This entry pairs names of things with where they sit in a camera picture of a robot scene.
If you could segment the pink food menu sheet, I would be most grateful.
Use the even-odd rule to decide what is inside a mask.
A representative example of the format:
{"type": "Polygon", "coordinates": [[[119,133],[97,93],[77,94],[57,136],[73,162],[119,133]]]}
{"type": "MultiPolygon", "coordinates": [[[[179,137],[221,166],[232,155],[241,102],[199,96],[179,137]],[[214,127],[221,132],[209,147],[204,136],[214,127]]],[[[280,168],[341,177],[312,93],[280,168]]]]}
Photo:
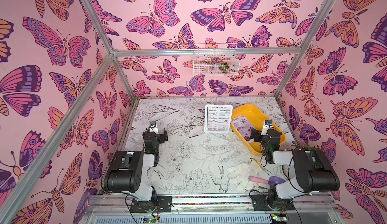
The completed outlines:
{"type": "Polygon", "coordinates": [[[248,119],[244,115],[231,119],[231,123],[246,142],[253,142],[253,140],[251,139],[251,133],[254,126],[248,121],[248,119]]]}

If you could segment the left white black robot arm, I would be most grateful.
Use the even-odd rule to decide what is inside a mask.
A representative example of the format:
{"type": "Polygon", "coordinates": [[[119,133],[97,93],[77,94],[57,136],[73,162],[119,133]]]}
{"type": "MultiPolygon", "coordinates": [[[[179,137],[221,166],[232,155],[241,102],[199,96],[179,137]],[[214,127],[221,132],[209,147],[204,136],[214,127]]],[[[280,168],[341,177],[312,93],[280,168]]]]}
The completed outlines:
{"type": "Polygon", "coordinates": [[[158,165],[160,145],[168,141],[167,130],[158,132],[148,128],[142,133],[143,150],[117,151],[102,181],[107,193],[126,194],[138,202],[156,203],[156,190],[142,175],[158,165]]]}

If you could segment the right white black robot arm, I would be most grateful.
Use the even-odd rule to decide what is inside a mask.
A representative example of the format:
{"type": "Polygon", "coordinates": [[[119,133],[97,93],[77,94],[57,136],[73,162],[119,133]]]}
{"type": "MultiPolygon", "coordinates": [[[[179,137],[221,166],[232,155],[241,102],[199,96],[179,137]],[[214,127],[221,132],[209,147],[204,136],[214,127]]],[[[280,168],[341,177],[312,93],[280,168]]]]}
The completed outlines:
{"type": "Polygon", "coordinates": [[[314,191],[330,192],[340,188],[340,180],[325,153],[317,149],[279,149],[282,133],[271,127],[251,130],[251,139],[261,144],[261,154],[269,164],[287,165],[295,176],[283,183],[270,184],[267,202],[270,204],[290,201],[314,191]]]}

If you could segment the yellow pencil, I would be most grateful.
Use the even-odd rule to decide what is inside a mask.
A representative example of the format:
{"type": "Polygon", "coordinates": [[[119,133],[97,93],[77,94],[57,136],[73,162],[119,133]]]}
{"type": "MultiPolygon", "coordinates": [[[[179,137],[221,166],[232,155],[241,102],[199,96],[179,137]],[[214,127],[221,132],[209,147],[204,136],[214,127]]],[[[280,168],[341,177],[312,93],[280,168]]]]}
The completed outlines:
{"type": "Polygon", "coordinates": [[[262,165],[259,163],[259,161],[257,159],[253,159],[253,161],[259,166],[259,168],[263,171],[264,168],[262,167],[262,165]]]}

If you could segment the yellow plastic tray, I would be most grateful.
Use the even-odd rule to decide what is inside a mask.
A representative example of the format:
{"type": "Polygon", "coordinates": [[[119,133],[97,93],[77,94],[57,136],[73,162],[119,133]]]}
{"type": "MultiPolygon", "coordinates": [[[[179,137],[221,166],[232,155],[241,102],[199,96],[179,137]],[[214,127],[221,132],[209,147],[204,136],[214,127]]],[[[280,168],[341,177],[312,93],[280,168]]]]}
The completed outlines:
{"type": "MultiPolygon", "coordinates": [[[[236,118],[238,116],[244,115],[248,121],[254,126],[254,129],[262,131],[264,120],[271,120],[268,116],[266,116],[257,106],[253,104],[245,104],[242,105],[232,112],[232,117],[236,118]]],[[[250,151],[251,154],[254,156],[261,156],[261,155],[273,155],[275,152],[280,151],[280,146],[285,143],[286,136],[284,132],[273,122],[272,128],[275,128],[277,131],[281,132],[281,139],[279,144],[261,144],[259,142],[252,142],[248,143],[246,142],[240,133],[237,132],[236,128],[233,126],[232,123],[230,123],[230,126],[234,133],[236,133],[237,137],[242,141],[244,146],[250,151]]]]}

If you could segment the white pot green plant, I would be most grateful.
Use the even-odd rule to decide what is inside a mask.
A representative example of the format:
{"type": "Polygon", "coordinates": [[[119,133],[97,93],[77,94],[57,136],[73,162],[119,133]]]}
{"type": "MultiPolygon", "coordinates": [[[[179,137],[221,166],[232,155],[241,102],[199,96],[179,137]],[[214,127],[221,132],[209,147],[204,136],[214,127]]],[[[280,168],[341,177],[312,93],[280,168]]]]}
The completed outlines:
{"type": "Polygon", "coordinates": [[[315,146],[310,146],[309,144],[299,144],[295,141],[292,142],[294,147],[298,150],[304,150],[304,151],[315,151],[316,147],[315,146]]]}

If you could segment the purple pink garden trowel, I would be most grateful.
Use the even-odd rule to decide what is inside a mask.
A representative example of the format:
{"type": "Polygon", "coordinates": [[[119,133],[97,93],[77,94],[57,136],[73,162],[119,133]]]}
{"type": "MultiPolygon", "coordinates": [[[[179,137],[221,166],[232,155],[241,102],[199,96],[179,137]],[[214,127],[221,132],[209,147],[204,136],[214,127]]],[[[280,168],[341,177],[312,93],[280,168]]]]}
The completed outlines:
{"type": "Polygon", "coordinates": [[[277,176],[271,176],[268,180],[255,177],[255,176],[249,176],[249,181],[255,182],[255,183],[261,183],[261,184],[268,184],[270,186],[272,185],[277,185],[277,184],[282,184],[285,183],[286,181],[280,177],[277,176]]]}

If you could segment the white work glove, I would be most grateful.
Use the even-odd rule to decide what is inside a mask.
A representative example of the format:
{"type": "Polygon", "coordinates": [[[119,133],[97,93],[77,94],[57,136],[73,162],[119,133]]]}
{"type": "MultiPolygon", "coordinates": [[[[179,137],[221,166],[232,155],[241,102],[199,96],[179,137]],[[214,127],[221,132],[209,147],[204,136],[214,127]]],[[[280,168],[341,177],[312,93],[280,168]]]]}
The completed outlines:
{"type": "Polygon", "coordinates": [[[259,177],[261,168],[255,162],[242,163],[227,169],[228,182],[235,187],[237,193],[246,193],[258,189],[258,183],[249,180],[250,176],[259,177]]]}

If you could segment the green item in basket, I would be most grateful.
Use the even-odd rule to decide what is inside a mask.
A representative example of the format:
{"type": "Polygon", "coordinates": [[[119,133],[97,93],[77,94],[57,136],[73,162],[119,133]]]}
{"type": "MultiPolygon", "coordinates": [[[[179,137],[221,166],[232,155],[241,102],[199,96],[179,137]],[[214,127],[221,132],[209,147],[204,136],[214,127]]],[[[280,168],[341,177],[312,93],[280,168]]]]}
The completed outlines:
{"type": "Polygon", "coordinates": [[[229,71],[229,64],[228,63],[223,62],[223,63],[219,64],[218,72],[220,74],[226,74],[226,73],[228,73],[228,71],[229,71]]]}

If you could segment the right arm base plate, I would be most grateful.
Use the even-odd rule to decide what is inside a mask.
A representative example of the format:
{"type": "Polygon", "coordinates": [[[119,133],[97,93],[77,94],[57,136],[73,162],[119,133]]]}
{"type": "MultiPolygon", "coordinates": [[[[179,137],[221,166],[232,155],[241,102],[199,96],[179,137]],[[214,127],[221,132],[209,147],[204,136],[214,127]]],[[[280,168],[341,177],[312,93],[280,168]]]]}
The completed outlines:
{"type": "Polygon", "coordinates": [[[291,200],[271,199],[264,194],[254,193],[250,196],[254,211],[294,211],[291,200]]]}

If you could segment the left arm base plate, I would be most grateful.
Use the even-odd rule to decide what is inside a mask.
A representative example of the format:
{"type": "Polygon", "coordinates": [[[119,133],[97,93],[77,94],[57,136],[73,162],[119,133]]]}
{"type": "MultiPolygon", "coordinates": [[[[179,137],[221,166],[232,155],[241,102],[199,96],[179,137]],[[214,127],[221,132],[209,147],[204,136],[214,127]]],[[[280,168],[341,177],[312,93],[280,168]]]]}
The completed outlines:
{"type": "Polygon", "coordinates": [[[172,208],[172,196],[154,196],[149,201],[133,200],[130,205],[132,213],[169,213],[172,208]]]}

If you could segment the aluminium front rail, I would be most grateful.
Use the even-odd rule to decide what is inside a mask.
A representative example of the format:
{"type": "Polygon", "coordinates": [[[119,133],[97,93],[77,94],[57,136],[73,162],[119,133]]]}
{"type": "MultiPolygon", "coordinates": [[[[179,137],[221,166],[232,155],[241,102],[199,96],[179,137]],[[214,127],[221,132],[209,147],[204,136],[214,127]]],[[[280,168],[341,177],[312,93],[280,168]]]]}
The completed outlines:
{"type": "Polygon", "coordinates": [[[329,194],[302,196],[270,209],[265,197],[251,194],[176,194],[158,196],[154,212],[140,211],[123,195],[90,199],[82,224],[343,224],[329,194]]]}

